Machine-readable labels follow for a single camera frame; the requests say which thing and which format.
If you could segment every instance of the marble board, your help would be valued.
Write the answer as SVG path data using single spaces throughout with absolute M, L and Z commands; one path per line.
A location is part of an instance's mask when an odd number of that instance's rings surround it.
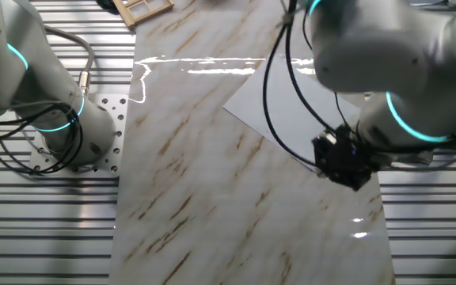
M 222 108 L 281 16 L 279 1 L 184 0 L 137 27 L 111 285 L 393 283 L 378 182 L 319 179 Z

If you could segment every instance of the mounting plate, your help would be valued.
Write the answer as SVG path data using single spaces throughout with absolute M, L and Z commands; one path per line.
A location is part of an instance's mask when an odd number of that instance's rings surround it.
M 84 165 L 79 168 L 66 167 L 57 173 L 48 174 L 47 176 L 33 175 L 36 179 L 57 179 L 57 178 L 116 178 L 120 175 L 121 162 L 123 158 L 124 133 L 126 131 L 126 118 L 128 95 L 123 94 L 90 94 L 89 99 L 97 105 L 107 109 L 108 113 L 116 125 L 116 135 L 114 143 L 110 150 L 98 161 L 91 165 Z M 39 148 L 47 149 L 43 136 L 36 132 L 34 143 Z M 39 166 L 46 169 L 54 165 L 57 160 L 50 154 L 44 154 L 36 149 L 32 149 L 29 167 Z

